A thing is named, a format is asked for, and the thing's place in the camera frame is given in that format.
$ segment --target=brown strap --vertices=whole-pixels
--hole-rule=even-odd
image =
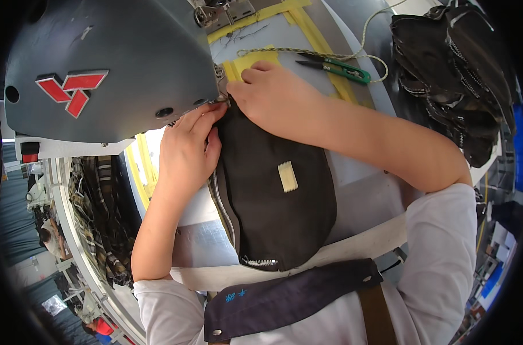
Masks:
[[[397,345],[396,333],[382,287],[379,285],[357,291],[362,304],[368,345]]]

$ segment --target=apron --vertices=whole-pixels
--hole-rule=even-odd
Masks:
[[[336,262],[298,274],[229,286],[204,312],[204,341],[229,344],[232,338],[271,331],[303,320],[341,296],[357,292],[369,345],[395,345],[396,335],[372,259]]]

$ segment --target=black bag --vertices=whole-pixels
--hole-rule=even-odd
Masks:
[[[303,264],[336,220],[325,151],[267,133],[232,99],[216,127],[222,149],[209,188],[239,262],[265,271]]]
[[[500,35],[464,1],[424,16],[392,16],[390,28],[400,85],[423,100],[431,127],[462,148],[471,166],[481,167],[500,123],[516,132],[516,80]]]

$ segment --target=beige label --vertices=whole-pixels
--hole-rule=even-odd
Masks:
[[[279,176],[281,177],[281,183],[283,184],[283,190],[285,193],[298,189],[298,182],[294,175],[294,169],[292,162],[284,162],[279,164]]]

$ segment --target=scissors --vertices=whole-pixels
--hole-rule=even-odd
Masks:
[[[311,59],[313,61],[298,61],[300,65],[308,66],[311,68],[315,68],[317,70],[323,70],[329,73],[334,73],[339,76],[345,77],[350,79],[351,81],[355,81],[357,83],[361,84],[367,84],[369,81],[371,81],[371,76],[367,71],[361,70],[357,67],[344,64],[343,62],[336,61],[333,59],[329,59],[328,57],[322,57],[307,53],[298,53],[299,55]],[[323,63],[331,64],[340,67],[340,69],[337,68],[331,68],[329,66],[325,66]]]

